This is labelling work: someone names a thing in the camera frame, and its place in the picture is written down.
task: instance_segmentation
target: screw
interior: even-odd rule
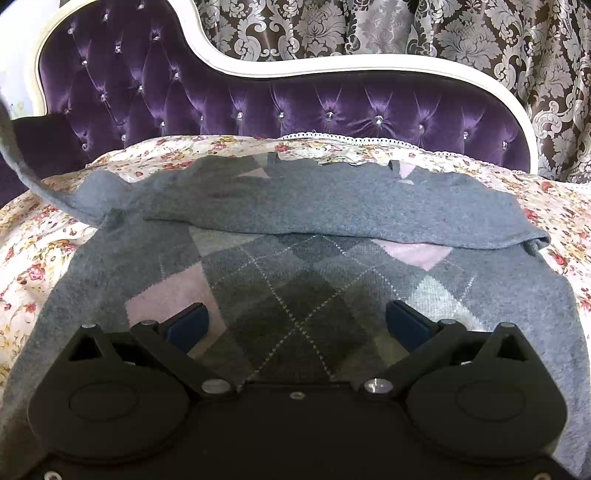
[[[45,472],[45,475],[43,475],[43,480],[61,480],[61,475],[53,471]]]
[[[292,400],[304,400],[306,397],[306,394],[304,392],[291,392],[290,393],[290,398]]]
[[[392,385],[391,381],[388,381],[385,378],[370,378],[363,384],[363,387],[369,393],[384,395],[386,393],[390,393],[394,388],[394,385]]]
[[[201,390],[210,395],[219,395],[230,391],[232,386],[223,378],[211,378],[201,384]]]

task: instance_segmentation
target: lace trim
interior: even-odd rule
[[[393,138],[371,138],[371,137],[356,138],[356,137],[346,137],[344,135],[324,134],[324,133],[318,133],[318,132],[301,132],[301,133],[297,133],[297,134],[284,135],[283,137],[280,138],[280,140],[296,140],[299,138],[318,138],[321,140],[337,140],[339,142],[350,144],[350,145],[397,145],[399,147],[412,148],[414,150],[419,150],[419,152],[421,152],[421,153],[427,153],[430,155],[437,155],[439,157],[455,157],[455,158],[461,158],[462,160],[477,161],[477,162],[480,162],[484,165],[488,165],[490,167],[499,168],[499,166],[495,165],[494,163],[490,163],[490,162],[483,161],[483,160],[477,160],[472,157],[467,157],[466,155],[463,155],[461,153],[445,152],[445,151],[431,152],[429,150],[425,150],[421,147],[413,145],[412,143],[403,142],[401,140],[395,140]],[[524,175],[529,175],[529,173],[522,171],[522,170],[513,170],[513,172],[521,173]]]

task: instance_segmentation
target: bedsheet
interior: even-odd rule
[[[126,181],[140,181],[159,170],[186,168],[204,155],[241,157],[268,151],[278,152],[286,160],[307,157],[320,163],[386,165],[390,160],[401,160],[409,168],[417,165],[430,171],[465,173],[488,187],[514,194],[529,220],[550,234],[551,244],[542,250],[542,256],[573,287],[591,353],[591,198],[568,184],[462,155],[433,154],[400,142],[227,135],[147,140],[107,153],[84,170],[46,182],[55,189],[74,190],[93,170],[109,170]],[[51,289],[67,270],[76,248],[95,231],[30,192],[0,210],[0,394]]]

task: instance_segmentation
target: white wall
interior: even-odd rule
[[[0,15],[0,90],[12,118],[33,114],[22,60],[59,6],[60,0],[15,0]]]

